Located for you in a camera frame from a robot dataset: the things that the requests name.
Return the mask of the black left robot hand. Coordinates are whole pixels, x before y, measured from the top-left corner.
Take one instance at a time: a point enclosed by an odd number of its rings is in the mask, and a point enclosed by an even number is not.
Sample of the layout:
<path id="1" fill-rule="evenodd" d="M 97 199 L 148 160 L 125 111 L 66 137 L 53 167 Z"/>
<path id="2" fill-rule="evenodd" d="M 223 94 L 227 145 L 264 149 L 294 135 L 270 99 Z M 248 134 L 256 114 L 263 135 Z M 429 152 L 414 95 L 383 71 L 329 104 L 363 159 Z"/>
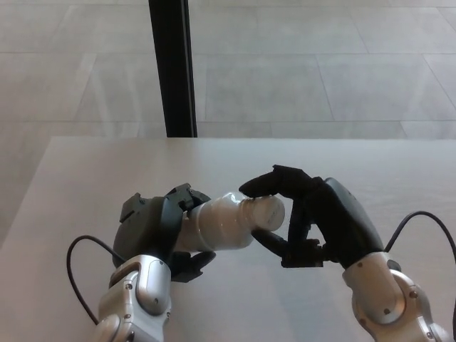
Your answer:
<path id="1" fill-rule="evenodd" d="M 202 275 L 202 268 L 215 257 L 215 252 L 175 251 L 182 231 L 182 216 L 210 197 L 185 183 L 163 197 L 146 199 L 139 193 L 124 202 L 113 242 L 113 264 L 116 268 L 140 255 L 157 257 L 169 266 L 171 280 L 187 283 Z"/>

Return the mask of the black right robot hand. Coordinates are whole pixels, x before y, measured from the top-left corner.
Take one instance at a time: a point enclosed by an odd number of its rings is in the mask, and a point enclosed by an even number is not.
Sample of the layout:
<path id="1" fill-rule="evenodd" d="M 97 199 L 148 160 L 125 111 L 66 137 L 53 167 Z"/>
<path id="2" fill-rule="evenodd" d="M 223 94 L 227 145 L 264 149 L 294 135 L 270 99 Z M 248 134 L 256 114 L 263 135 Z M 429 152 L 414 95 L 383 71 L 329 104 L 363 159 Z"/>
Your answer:
<path id="1" fill-rule="evenodd" d="M 281 195 L 292 200 L 287 239 L 265 229 L 252 232 L 263 247 L 281 258 L 284 268 L 322 267 L 332 261 L 347 269 L 384 250 L 360 202 L 331 177 L 324 180 L 298 168 L 275 165 L 239 190 L 251 198 Z"/>

